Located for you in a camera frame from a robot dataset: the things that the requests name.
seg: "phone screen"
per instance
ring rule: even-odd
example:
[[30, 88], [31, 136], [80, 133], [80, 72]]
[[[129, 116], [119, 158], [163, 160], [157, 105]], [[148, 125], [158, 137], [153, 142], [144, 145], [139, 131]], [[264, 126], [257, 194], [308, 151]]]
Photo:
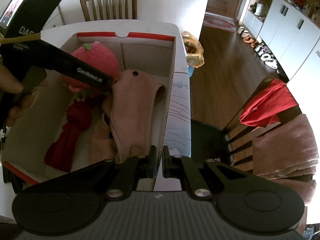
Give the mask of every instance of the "phone screen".
[[22, 4], [22, 2], [23, 2], [23, 0], [11, 0], [8, 7], [6, 8], [6, 10], [4, 11], [4, 13], [1, 16], [0, 24], [2, 25], [2, 27], [4, 27], [4, 28], [8, 27], [12, 17], [16, 13], [16, 11], [18, 10], [18, 8], [19, 8], [20, 4]]

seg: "yellow strap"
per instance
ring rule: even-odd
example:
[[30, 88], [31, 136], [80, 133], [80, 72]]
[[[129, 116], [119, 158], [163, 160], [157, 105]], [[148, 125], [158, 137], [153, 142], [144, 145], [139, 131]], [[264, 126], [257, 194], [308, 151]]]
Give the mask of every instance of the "yellow strap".
[[17, 43], [23, 41], [35, 41], [41, 39], [41, 33], [34, 33], [25, 36], [19, 36], [15, 38], [3, 38], [0, 36], [0, 44]]

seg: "plush toy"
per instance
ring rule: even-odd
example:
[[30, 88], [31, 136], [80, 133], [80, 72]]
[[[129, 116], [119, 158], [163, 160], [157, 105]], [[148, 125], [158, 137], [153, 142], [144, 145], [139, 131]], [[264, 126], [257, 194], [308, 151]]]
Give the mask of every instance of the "plush toy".
[[[72, 55], [113, 77], [114, 82], [119, 78], [119, 62], [116, 55], [98, 41], [84, 44], [74, 51]], [[99, 90], [68, 76], [63, 76], [63, 83], [74, 93], [91, 90], [93, 94], [99, 94]]]

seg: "green leaf on plush toy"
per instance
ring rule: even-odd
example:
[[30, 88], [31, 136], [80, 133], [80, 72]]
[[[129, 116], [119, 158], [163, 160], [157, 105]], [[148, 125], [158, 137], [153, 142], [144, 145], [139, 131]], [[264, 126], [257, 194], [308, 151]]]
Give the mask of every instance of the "green leaf on plush toy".
[[87, 51], [90, 51], [90, 50], [92, 49], [92, 45], [89, 44], [89, 43], [83, 44], [83, 47], [84, 47]]

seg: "red patterned rug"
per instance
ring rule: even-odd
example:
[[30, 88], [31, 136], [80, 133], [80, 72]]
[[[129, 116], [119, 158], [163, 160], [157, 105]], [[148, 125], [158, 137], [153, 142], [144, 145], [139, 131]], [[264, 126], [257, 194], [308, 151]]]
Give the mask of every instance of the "red patterned rug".
[[218, 28], [230, 32], [237, 32], [235, 21], [231, 18], [226, 18], [218, 15], [205, 14], [204, 15], [204, 26]]

